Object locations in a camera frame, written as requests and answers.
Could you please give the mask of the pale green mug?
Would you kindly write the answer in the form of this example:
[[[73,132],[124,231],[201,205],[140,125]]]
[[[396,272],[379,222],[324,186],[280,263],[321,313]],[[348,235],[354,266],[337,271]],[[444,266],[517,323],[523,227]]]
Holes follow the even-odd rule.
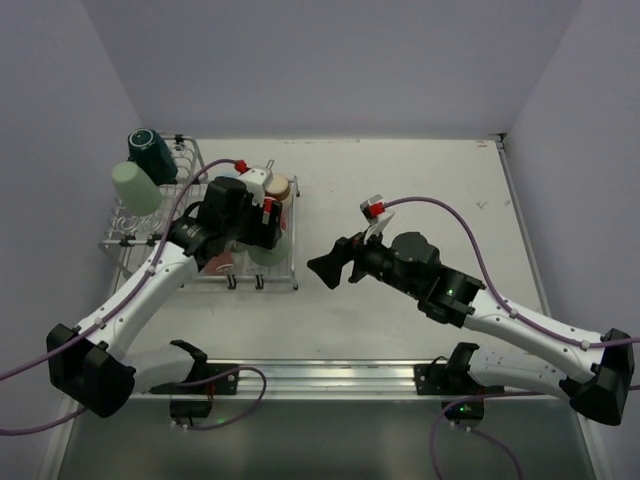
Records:
[[[259,246],[249,246],[247,252],[252,262],[262,266],[271,267],[284,261],[289,255],[291,248],[290,240],[287,236],[282,236],[273,249],[266,249]]]

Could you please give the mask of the red mug black handle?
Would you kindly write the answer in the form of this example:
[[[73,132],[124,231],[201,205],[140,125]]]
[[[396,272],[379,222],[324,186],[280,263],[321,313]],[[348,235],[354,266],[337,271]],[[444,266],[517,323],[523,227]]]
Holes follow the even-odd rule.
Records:
[[[263,204],[263,220],[269,222],[274,215],[276,207],[280,207],[279,227],[282,235],[287,233],[288,215],[291,208],[291,199],[287,197],[285,200],[278,200],[274,197],[266,197]]]

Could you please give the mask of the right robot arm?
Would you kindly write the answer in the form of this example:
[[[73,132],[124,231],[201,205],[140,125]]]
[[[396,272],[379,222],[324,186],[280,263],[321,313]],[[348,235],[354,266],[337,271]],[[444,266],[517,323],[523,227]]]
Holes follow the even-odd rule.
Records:
[[[568,401],[598,423],[621,423],[635,368],[628,334],[598,333],[561,323],[493,295],[481,280],[444,265],[439,250],[418,232],[381,236],[358,233],[308,261],[330,289],[351,265],[351,283],[370,276],[416,300],[427,318],[480,332],[518,348],[504,354],[459,344],[446,371],[450,388],[513,387]]]

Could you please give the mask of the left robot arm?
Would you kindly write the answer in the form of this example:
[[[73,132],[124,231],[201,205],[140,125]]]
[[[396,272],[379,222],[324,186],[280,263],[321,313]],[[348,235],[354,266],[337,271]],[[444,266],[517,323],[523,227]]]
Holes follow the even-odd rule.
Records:
[[[179,288],[233,243],[272,250],[282,238],[282,204],[272,176],[251,169],[218,176],[204,198],[174,215],[149,258],[92,314],[46,338],[51,384],[101,418],[134,393],[203,381],[206,354],[183,340],[148,353],[129,348],[147,322]]]

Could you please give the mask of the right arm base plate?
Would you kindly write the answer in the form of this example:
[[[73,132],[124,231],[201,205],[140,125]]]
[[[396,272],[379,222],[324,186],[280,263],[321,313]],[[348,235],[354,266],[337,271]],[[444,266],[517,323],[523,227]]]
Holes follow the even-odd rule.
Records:
[[[503,386],[481,386],[467,374],[461,377],[452,375],[447,372],[444,363],[414,365],[413,380],[419,396],[473,396],[505,392]]]

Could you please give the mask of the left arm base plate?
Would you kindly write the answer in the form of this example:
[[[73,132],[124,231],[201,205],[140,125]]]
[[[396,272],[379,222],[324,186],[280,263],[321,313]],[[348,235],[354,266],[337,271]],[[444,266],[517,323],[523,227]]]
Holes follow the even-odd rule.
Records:
[[[238,367],[239,365],[234,363],[202,363],[194,367],[185,380],[186,383],[205,380],[217,375],[220,375],[220,378],[214,382],[193,386],[184,386],[185,382],[164,384],[152,388],[150,392],[170,395],[235,395],[237,393],[238,372],[234,371],[234,368]]]

